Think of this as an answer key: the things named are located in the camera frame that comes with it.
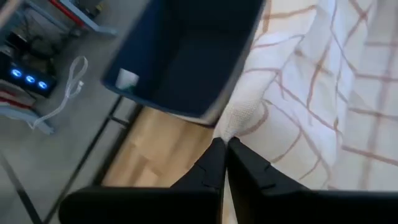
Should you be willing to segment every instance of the blue led light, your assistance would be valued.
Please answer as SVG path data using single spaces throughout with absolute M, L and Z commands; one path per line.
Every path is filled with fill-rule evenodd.
M 17 77 L 17 78 L 19 78 L 19 77 L 22 76 L 22 72 L 19 71 L 18 69 L 12 69 L 12 70 L 11 70 L 11 74 L 12 74 L 14 77 Z
M 47 84 L 45 84 L 45 82 L 39 82 L 39 87 L 45 90 L 47 88 Z
M 26 76 L 26 81 L 28 82 L 28 83 L 34 83 L 35 82 L 35 78 L 33 78 L 32 76 L 30 76 L 30 75 L 28 75 L 28 76 Z

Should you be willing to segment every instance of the wire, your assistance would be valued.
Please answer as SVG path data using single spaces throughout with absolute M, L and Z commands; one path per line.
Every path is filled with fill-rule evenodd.
M 51 35 L 47 32 L 47 30 L 43 27 L 43 25 L 39 22 L 39 21 L 37 21 L 37 19 L 31 14 L 31 13 L 28 13 L 27 11 L 25 11 L 25 14 L 24 14 L 24 16 L 25 16 L 25 18 L 27 18 L 27 16 L 26 16 L 26 14 L 29 16 L 29 19 L 34 23 L 34 24 L 36 24 L 41 30 L 42 30 L 42 35 L 44 35 L 44 36 L 46 36 L 47 38 L 45 39 L 50 45 L 55 45 L 53 42 L 54 42 L 54 40 L 49 40 L 49 38 L 51 37 Z
M 75 75 L 76 66 L 82 60 L 83 60 L 83 63 L 84 63 L 83 64 L 83 68 L 79 72 L 77 72 L 76 75 Z M 73 60 L 72 64 L 70 65 L 70 68 L 69 68 L 69 77 L 68 77 L 67 85 L 66 85 L 66 88 L 65 88 L 65 95 L 64 95 L 63 100 L 61 102 L 61 105 L 57 109 L 55 109 L 53 112 L 51 112 L 51 113 L 49 113 L 49 114 L 47 114 L 47 115 L 35 120 L 33 122 L 33 124 L 28 123 L 30 128 L 35 129 L 36 126 L 39 125 L 41 122 L 43 122 L 46 119 L 49 119 L 49 118 L 59 114 L 64 109 L 64 107 L 67 105 L 68 100 L 76 97 L 79 94 L 79 92 L 81 91 L 82 86 L 84 85 L 84 83 L 80 79 L 86 73 L 87 68 L 88 68 L 88 61 L 87 61 L 86 57 L 79 56 L 79 57 L 77 57 L 77 58 L 75 58 Z
M 25 35 L 26 41 L 29 41 L 30 40 L 30 24 L 29 24 L 29 21 L 26 18 L 25 12 L 20 12 L 19 11 L 19 12 L 17 12 L 17 15 L 18 15 L 19 21 L 22 24 L 22 27 L 18 26 L 17 28 L 22 30 L 22 32 Z

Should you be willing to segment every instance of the blue trash bin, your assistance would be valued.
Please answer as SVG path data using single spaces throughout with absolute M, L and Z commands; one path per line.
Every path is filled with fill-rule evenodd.
M 228 83 L 262 0 L 152 0 L 103 78 L 136 103 L 201 118 Z M 119 89 L 121 71 L 134 88 Z

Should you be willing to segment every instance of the light wood floor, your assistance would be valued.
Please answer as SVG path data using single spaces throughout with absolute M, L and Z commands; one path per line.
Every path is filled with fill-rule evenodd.
M 103 185 L 170 187 L 204 153 L 213 130 L 144 108 Z

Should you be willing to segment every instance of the electronic device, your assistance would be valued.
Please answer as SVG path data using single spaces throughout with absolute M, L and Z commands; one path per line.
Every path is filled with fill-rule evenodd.
M 46 98 L 57 83 L 53 76 L 17 62 L 4 52 L 0 52 L 0 79 Z

